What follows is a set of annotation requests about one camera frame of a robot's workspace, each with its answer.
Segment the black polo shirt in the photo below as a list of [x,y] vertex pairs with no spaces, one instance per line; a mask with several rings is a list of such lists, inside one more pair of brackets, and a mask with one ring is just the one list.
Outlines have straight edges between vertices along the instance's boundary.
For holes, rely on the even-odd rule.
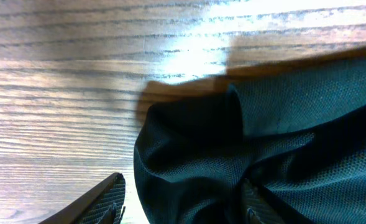
[[134,176],[150,223],[245,223],[245,179],[285,223],[366,223],[366,57],[152,105]]

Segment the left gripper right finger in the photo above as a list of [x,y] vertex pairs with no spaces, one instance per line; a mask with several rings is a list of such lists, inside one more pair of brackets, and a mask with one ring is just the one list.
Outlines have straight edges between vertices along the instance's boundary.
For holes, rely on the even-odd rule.
[[241,192],[246,224],[285,224],[281,216],[260,196],[258,188],[248,179],[243,181]]

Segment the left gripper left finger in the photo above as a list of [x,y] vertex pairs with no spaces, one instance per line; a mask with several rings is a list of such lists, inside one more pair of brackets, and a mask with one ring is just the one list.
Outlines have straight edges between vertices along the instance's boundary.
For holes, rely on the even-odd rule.
[[125,194],[125,178],[115,172],[40,224],[120,224]]

